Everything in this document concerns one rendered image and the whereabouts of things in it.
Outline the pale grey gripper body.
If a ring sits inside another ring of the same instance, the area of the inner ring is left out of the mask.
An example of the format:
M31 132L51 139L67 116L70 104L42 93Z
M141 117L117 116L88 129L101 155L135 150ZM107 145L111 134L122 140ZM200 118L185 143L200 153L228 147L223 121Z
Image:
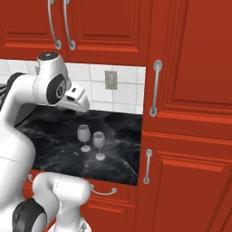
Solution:
M90 109L90 103L86 94L83 94L79 100L70 96L64 96L56 106L80 112L87 112Z

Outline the clear wine glass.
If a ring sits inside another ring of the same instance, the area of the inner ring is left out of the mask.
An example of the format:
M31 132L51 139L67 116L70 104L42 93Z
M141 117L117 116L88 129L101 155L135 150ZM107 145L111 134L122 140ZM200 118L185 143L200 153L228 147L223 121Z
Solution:
M96 154L96 159L104 160L105 155L102 153L102 147L105 144L104 134L101 131L94 132L92 137L92 143L98 149L98 153Z
M90 132L89 127L86 124L82 124L78 127L77 137L78 137L78 140L83 143L83 146L81 147L81 151L82 152L90 151L91 147L87 145L87 142L91 138L91 132Z

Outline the red drawer front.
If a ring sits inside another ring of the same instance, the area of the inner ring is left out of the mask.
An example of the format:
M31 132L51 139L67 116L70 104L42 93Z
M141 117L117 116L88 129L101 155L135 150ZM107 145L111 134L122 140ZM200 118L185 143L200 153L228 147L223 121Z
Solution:
M116 188L117 193L110 196L100 196L92 192L82 208L120 210L121 208L136 207L137 188L135 186L94 179L88 179L88 181L94 185L96 191L110 192L112 188Z
M40 170L36 170L36 169L31 169L29 174L33 174L34 178L41 173ZM25 198L30 198L33 195L33 182L31 182L28 178L26 179L26 181L24 182L23 185L23 196Z

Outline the red tall cupboard door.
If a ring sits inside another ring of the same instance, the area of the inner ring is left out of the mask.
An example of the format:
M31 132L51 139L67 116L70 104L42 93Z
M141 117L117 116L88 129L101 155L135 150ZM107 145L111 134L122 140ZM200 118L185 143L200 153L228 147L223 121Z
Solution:
M232 0L153 1L143 129L232 140Z
M143 132L136 232L232 232L232 141Z

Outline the grey wall socket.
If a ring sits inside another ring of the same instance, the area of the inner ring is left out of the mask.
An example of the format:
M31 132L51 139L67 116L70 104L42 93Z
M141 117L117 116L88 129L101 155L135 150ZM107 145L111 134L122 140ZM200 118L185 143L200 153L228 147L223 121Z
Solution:
M105 72L105 88L108 90L117 89L117 72L116 71Z

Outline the red wall cupboard door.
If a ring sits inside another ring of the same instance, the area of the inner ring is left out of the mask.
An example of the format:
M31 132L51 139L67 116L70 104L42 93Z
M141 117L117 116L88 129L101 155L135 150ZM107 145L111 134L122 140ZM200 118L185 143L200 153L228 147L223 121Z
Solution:
M152 0L71 0L69 62L145 66Z
M42 52L57 51L68 58L63 24L63 1L51 5L55 37L62 43L57 50L51 34L47 0L0 0L0 58L33 60Z

